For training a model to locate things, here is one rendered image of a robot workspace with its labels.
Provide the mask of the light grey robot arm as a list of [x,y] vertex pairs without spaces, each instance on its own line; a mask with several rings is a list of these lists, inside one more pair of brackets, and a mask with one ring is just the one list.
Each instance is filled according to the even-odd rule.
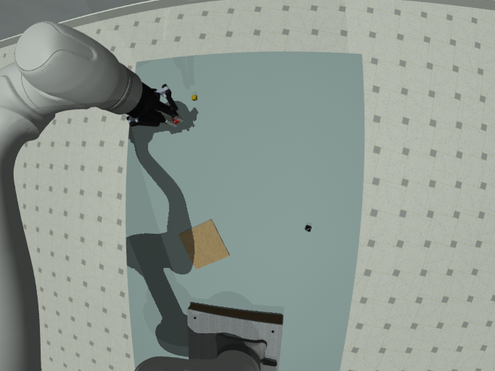
[[[98,107],[126,114],[142,89],[140,77],[99,42],[49,21],[25,30],[15,61],[0,69],[0,371],[41,371],[36,281],[14,182],[18,152],[56,113]],[[216,343],[216,359],[154,356],[134,371],[277,371],[264,359],[264,340],[218,333]]]

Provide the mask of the tan mat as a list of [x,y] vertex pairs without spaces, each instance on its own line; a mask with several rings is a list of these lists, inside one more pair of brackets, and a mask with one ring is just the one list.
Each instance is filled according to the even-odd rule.
[[212,219],[179,235],[195,269],[229,255]]

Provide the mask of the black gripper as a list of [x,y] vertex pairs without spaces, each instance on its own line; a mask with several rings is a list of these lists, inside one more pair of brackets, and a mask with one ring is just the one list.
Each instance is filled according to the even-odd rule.
[[[144,83],[142,83],[142,87],[142,97],[139,100],[139,103],[132,111],[126,113],[126,115],[129,115],[126,119],[129,122],[130,126],[157,127],[160,125],[160,123],[166,123],[177,127],[177,124],[173,122],[172,118],[180,122],[184,121],[182,117],[176,112],[178,110],[178,107],[173,101],[171,97],[171,90],[166,84],[163,84],[162,88],[159,90],[151,89]],[[170,106],[160,101],[160,95],[168,100]],[[160,111],[171,116],[171,118],[161,113]],[[139,118],[133,116],[137,116]]]

